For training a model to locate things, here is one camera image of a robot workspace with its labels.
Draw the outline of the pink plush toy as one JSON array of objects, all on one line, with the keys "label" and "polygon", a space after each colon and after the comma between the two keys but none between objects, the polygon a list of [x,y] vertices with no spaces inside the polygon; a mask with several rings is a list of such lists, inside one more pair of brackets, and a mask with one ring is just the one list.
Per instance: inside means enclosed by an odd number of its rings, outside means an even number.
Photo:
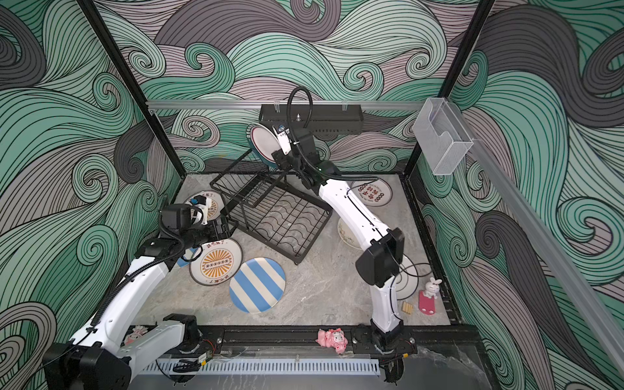
[{"label": "pink plush toy", "polygon": [[149,329],[142,325],[136,325],[132,328],[130,333],[124,338],[124,345],[132,344],[134,341],[137,341],[141,337],[143,337],[146,333],[148,333]]},{"label": "pink plush toy", "polygon": [[340,329],[318,330],[316,342],[324,348],[334,349],[337,354],[344,354],[348,340]]}]

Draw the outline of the white rabbit pink stand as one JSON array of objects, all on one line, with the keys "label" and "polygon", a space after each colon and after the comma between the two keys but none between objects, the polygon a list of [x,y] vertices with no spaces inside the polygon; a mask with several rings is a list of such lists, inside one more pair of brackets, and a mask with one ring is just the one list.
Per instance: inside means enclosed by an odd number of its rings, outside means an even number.
[{"label": "white rabbit pink stand", "polygon": [[440,292],[442,279],[431,277],[425,284],[423,290],[419,292],[419,310],[424,315],[435,315],[436,299]]}]

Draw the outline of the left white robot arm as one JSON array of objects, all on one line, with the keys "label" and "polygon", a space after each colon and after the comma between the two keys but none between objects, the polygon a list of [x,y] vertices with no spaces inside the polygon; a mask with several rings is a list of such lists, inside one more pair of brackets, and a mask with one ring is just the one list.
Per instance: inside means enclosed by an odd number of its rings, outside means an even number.
[{"label": "left white robot arm", "polygon": [[42,369],[50,389],[126,389],[152,362],[172,349],[194,353],[201,333],[193,315],[169,315],[131,344],[131,322],[147,298],[189,249],[229,239],[238,224],[225,215],[196,221],[202,208],[165,206],[158,238],[145,241],[122,280],[102,300],[94,316],[68,342],[45,352]]}]

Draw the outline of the pink plush toy left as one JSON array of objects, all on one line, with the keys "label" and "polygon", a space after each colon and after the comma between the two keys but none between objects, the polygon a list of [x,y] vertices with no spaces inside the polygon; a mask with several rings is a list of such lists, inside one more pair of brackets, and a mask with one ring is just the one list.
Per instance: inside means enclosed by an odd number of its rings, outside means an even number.
[{"label": "pink plush toy left", "polygon": [[124,345],[132,344],[134,341],[137,341],[141,337],[143,337],[146,333],[148,333],[149,329],[142,325],[136,325],[132,328],[130,333],[124,338]]}]

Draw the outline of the aluminium rail wall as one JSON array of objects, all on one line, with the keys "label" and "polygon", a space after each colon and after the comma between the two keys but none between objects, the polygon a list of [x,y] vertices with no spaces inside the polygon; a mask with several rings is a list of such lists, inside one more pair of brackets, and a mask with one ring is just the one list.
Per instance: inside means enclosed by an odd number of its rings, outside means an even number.
[{"label": "aluminium rail wall", "polygon": [[460,123],[460,128],[471,139],[475,159],[500,193],[513,214],[518,225],[526,232],[527,238],[536,253],[547,263],[549,269],[559,280],[567,296],[576,306],[588,327],[594,333],[602,349],[609,356],[620,374],[623,373],[623,330],[608,311],[604,302],[596,295],[595,290],[580,274],[570,256],[557,241],[549,228],[539,218],[526,198],[510,181],[497,164],[497,160],[489,154],[483,140],[474,135],[461,110],[452,102],[450,112]]},{"label": "aluminium rail wall", "polygon": [[[148,100],[146,105],[149,110],[259,110],[262,105],[279,106],[286,104],[286,101],[271,100]],[[402,101],[326,101],[317,100],[313,104],[329,105],[329,106],[360,106],[365,111],[415,111],[420,110],[424,101],[421,102],[402,102]]]}]

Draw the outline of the orange sunburst plate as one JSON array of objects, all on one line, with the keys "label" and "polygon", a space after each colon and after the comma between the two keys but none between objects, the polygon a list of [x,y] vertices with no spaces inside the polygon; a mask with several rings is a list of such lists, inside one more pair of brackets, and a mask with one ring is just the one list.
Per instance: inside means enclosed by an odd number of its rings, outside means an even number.
[{"label": "orange sunburst plate", "polygon": [[196,193],[196,194],[194,194],[193,196],[189,197],[189,198],[186,200],[186,202],[185,202],[185,203],[186,203],[186,204],[189,204],[189,200],[190,200],[190,198],[196,197],[196,196],[198,196],[198,195],[204,195],[204,196],[205,196],[205,197],[207,197],[207,198],[212,198],[212,200],[213,200],[213,201],[215,201],[215,202],[218,204],[218,208],[219,208],[219,209],[218,209],[218,211],[217,211],[216,216],[213,218],[213,219],[217,219],[217,218],[220,216],[220,212],[222,211],[222,209],[224,209],[224,201],[223,201],[223,199],[222,199],[222,196],[221,196],[219,193],[217,193],[216,191],[206,190],[206,191],[201,191],[201,192],[199,192],[199,193]]},{"label": "orange sunburst plate", "polygon": [[198,284],[216,286],[232,279],[242,265],[243,253],[232,239],[202,245],[199,257],[190,263],[189,274]]}]

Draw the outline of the clear acrylic wall holder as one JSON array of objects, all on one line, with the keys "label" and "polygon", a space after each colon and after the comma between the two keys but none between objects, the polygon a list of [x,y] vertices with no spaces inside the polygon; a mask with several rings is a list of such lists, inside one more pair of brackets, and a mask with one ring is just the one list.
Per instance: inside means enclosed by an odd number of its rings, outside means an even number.
[{"label": "clear acrylic wall holder", "polygon": [[461,110],[446,98],[428,98],[412,129],[434,176],[452,175],[474,145]]}]

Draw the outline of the black wire dish rack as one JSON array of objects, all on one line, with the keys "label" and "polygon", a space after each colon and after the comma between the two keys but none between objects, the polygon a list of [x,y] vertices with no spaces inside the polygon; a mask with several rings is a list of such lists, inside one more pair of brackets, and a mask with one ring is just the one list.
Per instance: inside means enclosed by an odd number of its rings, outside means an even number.
[{"label": "black wire dish rack", "polygon": [[300,264],[319,238],[332,209],[293,187],[295,176],[268,167],[251,150],[236,159],[207,162],[210,187],[221,195],[221,214],[239,230]]}]

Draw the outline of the aluminium rail back wall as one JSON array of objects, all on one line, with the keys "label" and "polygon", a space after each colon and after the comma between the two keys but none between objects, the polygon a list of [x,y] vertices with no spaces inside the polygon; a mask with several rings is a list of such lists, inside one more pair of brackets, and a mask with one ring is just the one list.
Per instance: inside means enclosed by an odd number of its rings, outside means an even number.
[{"label": "aluminium rail back wall", "polygon": [[[259,110],[262,105],[279,106],[286,104],[286,101],[271,100],[148,100],[146,105],[149,110]],[[329,105],[329,106],[360,106],[365,111],[415,111],[420,110],[424,101],[421,102],[402,102],[402,101],[326,101],[317,100],[313,104]]]}]

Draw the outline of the orange sunburst plate near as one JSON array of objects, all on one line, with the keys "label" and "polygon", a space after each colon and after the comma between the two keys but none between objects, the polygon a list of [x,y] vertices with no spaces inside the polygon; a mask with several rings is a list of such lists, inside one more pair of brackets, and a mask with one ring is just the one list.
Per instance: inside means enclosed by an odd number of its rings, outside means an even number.
[{"label": "orange sunburst plate near", "polygon": [[216,286],[232,279],[242,265],[243,253],[232,239],[202,245],[199,257],[190,263],[189,274],[198,284]]}]

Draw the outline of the blue striped plate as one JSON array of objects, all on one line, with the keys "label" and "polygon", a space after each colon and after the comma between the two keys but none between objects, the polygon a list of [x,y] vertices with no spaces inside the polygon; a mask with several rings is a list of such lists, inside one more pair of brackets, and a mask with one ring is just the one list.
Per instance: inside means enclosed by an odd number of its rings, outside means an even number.
[{"label": "blue striped plate", "polygon": [[179,267],[185,267],[189,265],[191,262],[199,259],[203,253],[202,247],[191,248],[185,251],[180,258],[177,260],[177,265]]},{"label": "blue striped plate", "polygon": [[240,266],[229,283],[232,303],[247,314],[270,310],[284,296],[286,275],[271,258],[252,258]]}]

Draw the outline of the green rimmed white plate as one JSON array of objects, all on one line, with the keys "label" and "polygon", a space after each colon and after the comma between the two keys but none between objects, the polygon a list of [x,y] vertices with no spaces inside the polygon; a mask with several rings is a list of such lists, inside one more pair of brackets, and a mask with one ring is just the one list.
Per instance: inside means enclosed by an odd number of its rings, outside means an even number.
[{"label": "green rimmed white plate", "polygon": [[272,154],[281,147],[273,132],[261,124],[253,124],[247,130],[247,138],[254,154],[268,167],[277,168]]}]

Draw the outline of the black rimmed white plate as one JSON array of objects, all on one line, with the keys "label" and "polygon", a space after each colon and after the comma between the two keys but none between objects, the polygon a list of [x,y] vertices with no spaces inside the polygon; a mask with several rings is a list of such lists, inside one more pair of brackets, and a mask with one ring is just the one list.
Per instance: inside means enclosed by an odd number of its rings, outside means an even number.
[{"label": "black rimmed white plate", "polygon": [[393,281],[393,296],[398,301],[410,298],[418,289],[419,277],[417,276],[414,262],[406,255],[403,255],[399,274]]}]

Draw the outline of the cream cartoon plate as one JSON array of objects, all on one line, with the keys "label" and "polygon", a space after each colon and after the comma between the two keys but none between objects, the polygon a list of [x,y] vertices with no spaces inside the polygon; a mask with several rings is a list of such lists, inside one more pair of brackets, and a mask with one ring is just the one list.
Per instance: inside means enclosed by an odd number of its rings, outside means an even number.
[{"label": "cream cartoon plate", "polygon": [[356,250],[361,249],[357,238],[343,219],[338,220],[337,230],[339,233],[339,237],[346,245]]}]

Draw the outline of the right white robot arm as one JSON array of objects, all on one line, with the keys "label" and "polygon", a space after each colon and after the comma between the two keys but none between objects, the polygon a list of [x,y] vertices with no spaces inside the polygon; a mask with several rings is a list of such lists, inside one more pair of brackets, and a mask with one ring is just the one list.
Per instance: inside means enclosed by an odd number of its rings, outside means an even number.
[{"label": "right white robot arm", "polygon": [[311,189],[332,207],[354,233],[362,254],[355,263],[359,276],[370,286],[373,304],[370,337],[373,345],[388,354],[403,336],[404,322],[397,313],[396,278],[400,274],[415,279],[402,266],[405,235],[381,222],[355,195],[337,167],[319,157],[308,126],[313,116],[313,98],[309,89],[297,86],[289,94],[286,119],[273,129],[279,151],[272,153],[276,165],[293,171],[307,189]]}]

